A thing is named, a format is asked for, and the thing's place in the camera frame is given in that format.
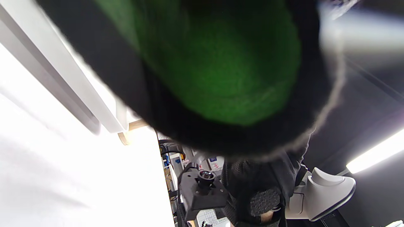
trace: black cable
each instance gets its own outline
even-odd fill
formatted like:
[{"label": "black cable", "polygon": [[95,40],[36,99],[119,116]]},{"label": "black cable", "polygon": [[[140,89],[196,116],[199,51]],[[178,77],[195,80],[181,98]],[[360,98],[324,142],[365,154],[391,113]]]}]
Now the black cable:
[{"label": "black cable", "polygon": [[164,152],[160,153],[160,155],[167,154],[167,153],[180,153],[185,156],[185,154],[181,151],[164,151]]},{"label": "black cable", "polygon": [[158,144],[163,144],[163,143],[177,143],[172,139],[159,139]]},{"label": "black cable", "polygon": [[172,202],[172,201],[175,201],[177,199],[178,199],[178,196],[175,196],[174,199],[171,199],[170,201]]}]

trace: black fabric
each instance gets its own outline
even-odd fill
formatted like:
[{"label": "black fabric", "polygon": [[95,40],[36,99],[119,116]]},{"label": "black fabric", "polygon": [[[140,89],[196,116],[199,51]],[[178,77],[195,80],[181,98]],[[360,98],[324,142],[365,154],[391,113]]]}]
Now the black fabric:
[{"label": "black fabric", "polygon": [[215,155],[261,156],[290,142],[313,125],[332,88],[320,54],[314,0],[287,0],[299,29],[303,61],[289,103],[282,112],[248,127],[207,121],[186,109],[92,0],[37,2],[99,77],[152,127]]},{"label": "black fabric", "polygon": [[[297,173],[307,152],[311,135],[307,135],[306,146],[297,152],[283,151],[279,158],[270,162],[225,161],[221,180],[229,191],[223,212],[236,227],[285,227],[285,207],[295,189]],[[258,193],[263,194],[255,199]],[[261,223],[258,214],[280,207],[269,223]]]}]

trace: white wall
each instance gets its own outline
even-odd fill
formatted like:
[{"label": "white wall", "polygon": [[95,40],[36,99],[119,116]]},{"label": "white wall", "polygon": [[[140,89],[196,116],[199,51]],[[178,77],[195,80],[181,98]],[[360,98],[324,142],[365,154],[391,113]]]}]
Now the white wall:
[{"label": "white wall", "polygon": [[0,44],[0,226],[173,225],[156,134],[133,137],[90,133]]}]

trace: gray fabric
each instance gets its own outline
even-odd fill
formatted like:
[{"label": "gray fabric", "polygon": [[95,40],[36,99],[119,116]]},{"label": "gray fabric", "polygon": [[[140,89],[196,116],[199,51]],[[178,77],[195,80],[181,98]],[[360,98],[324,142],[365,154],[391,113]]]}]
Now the gray fabric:
[{"label": "gray fabric", "polygon": [[279,192],[269,189],[255,194],[250,201],[250,214],[258,217],[276,207],[280,203]]},{"label": "gray fabric", "polygon": [[[230,196],[223,212],[235,227],[286,226],[284,208],[307,148],[308,143],[297,151],[281,152],[271,162],[225,161],[221,179]],[[261,223],[260,215],[269,210],[276,210],[272,220]]]}]

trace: dark ceiling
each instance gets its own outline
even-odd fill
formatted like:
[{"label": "dark ceiling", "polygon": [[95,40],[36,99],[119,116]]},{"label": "dark ceiling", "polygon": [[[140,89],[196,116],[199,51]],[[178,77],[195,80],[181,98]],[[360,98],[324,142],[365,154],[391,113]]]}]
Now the dark ceiling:
[{"label": "dark ceiling", "polygon": [[[358,10],[369,9],[374,14],[403,15],[404,31],[404,1],[363,0]],[[312,138],[305,156],[309,167],[332,173],[404,128],[404,51],[358,54],[346,50],[346,58],[347,82],[340,104]]]},{"label": "dark ceiling", "polygon": [[[343,17],[357,12],[378,15],[392,24],[394,20],[398,26],[388,31],[377,28],[376,21],[374,30],[362,34],[363,42],[377,37],[387,37],[387,41],[381,38],[369,43],[369,47],[359,48],[361,53],[345,50],[347,83],[340,105],[312,138],[304,160],[310,169],[316,166],[331,174],[343,171],[356,156],[404,128],[404,1],[362,0],[358,9]],[[364,26],[372,28],[373,24]],[[394,39],[396,49],[388,43]],[[375,46],[383,45],[390,49],[374,51]],[[404,220],[403,162],[401,152],[358,174],[348,174],[356,180],[357,188],[339,211],[349,226],[387,226]]]}]

